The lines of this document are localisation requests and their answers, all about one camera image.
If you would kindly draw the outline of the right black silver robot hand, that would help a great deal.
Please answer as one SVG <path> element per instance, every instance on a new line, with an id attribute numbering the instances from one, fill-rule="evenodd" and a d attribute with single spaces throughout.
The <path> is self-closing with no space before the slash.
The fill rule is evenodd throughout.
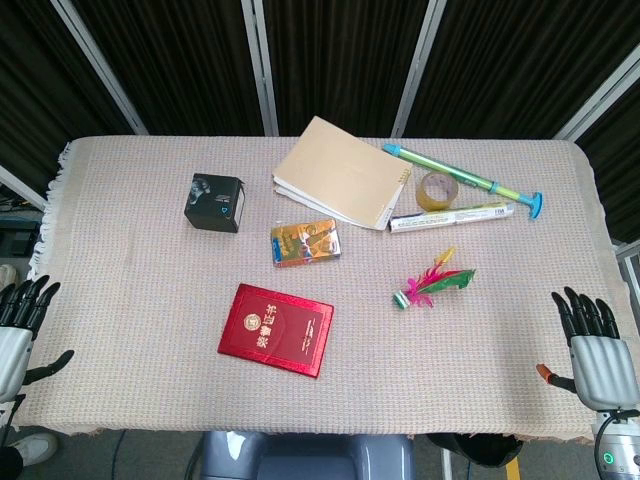
<path id="1" fill-rule="evenodd" d="M 573 376 L 561 377 L 546 365 L 537 373 L 549 385 L 577 395 L 587 408 L 629 411 L 639 406 L 639 385 L 630 350 L 621 339 L 609 305 L 570 287 L 551 294 L 569 349 Z"/>

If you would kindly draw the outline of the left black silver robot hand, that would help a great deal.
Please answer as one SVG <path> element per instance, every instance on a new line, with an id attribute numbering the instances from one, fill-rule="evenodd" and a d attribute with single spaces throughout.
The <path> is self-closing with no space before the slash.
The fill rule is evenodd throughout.
<path id="1" fill-rule="evenodd" d="M 11 283 L 1 289 L 1 403 L 14 401 L 23 386 L 50 377 L 62 370 L 74 351 L 64 351 L 53 363 L 29 368 L 33 345 L 45 320 L 47 310 L 61 284 L 46 289 L 48 275 Z"/>

